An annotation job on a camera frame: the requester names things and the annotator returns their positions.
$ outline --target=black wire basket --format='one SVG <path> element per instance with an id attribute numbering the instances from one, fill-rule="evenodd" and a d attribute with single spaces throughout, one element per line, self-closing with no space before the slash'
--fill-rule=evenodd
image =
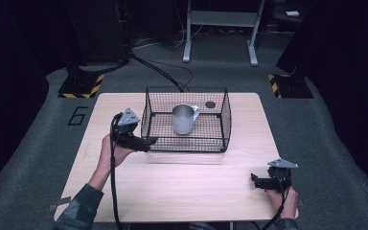
<path id="1" fill-rule="evenodd" d="M 153 86 L 146 89 L 142 117 L 142 138 L 158 137 L 150 151 L 225 152 L 231 136 L 231 107 L 225 87 Z M 197 105 L 200 109 L 193 130 L 177 134 L 173 130 L 173 108 L 178 104 Z"/>

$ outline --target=human hand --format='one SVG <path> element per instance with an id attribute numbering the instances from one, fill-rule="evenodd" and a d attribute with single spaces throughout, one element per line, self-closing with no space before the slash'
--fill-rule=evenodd
<path id="1" fill-rule="evenodd" d="M 276 191 L 267 190 L 268 196 L 271 199 L 271 204 L 275 210 L 278 210 L 282 205 L 282 194 L 278 194 Z M 288 193 L 283 212 L 280 215 L 281 219 L 295 219 L 297 213 L 297 201 L 298 193 L 291 187 L 285 190 L 285 195 Z"/>
<path id="2" fill-rule="evenodd" d="M 103 145 L 101 147 L 101 154 L 100 159 L 98 160 L 97 169 L 94 171 L 91 179 L 88 182 L 89 185 L 98 190 L 102 190 L 104 188 L 104 184 L 110 175 L 110 156 L 112 154 L 110 142 L 111 140 L 108 134 L 103 138 Z M 114 149 L 115 167 L 121 165 L 127 156 L 133 152 L 134 150 L 132 149 L 127 149 L 116 145 Z"/>

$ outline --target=chair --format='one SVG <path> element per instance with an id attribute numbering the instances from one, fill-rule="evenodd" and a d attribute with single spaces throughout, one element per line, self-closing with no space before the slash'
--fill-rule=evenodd
<path id="1" fill-rule="evenodd" d="M 265 28 L 270 20 L 297 28 L 315 2 L 315 0 L 287 0 L 286 2 L 276 2 L 275 0 L 267 1 L 264 6 L 264 15 L 261 21 L 261 32 L 259 38 L 256 40 L 256 49 L 259 48 Z M 299 15 L 290 16 L 287 12 L 298 12 Z"/>

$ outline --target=metal mug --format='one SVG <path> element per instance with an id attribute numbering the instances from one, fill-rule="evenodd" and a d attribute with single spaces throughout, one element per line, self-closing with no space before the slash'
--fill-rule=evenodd
<path id="1" fill-rule="evenodd" d="M 188 134 L 193 130 L 194 121 L 199 115 L 196 105 L 178 104 L 172 109 L 172 126 L 178 134 Z"/>

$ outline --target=sleeve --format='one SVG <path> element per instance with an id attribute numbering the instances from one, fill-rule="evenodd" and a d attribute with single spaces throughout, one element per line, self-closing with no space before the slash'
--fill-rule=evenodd
<path id="1" fill-rule="evenodd" d="M 102 191 L 85 184 L 59 216 L 53 229 L 92 229 L 103 196 Z"/>
<path id="2" fill-rule="evenodd" d="M 279 218 L 274 223 L 277 230 L 298 230 L 297 221 L 292 218 Z"/>

